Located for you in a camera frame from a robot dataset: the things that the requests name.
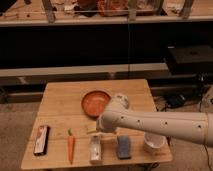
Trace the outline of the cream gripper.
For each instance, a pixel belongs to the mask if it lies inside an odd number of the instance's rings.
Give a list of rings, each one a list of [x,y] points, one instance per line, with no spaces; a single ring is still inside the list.
[[[112,137],[115,135],[115,132],[106,133],[106,132],[97,131],[95,123],[87,124],[86,132],[89,134],[90,137],[97,136],[99,138],[107,138],[107,137]]]

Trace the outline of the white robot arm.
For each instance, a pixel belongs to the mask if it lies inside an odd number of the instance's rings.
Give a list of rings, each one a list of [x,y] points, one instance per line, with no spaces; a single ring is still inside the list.
[[[82,104],[86,112],[98,117],[97,129],[101,132],[122,127],[213,147],[213,114],[135,111],[128,106],[124,94],[115,94],[109,102],[92,95]]]

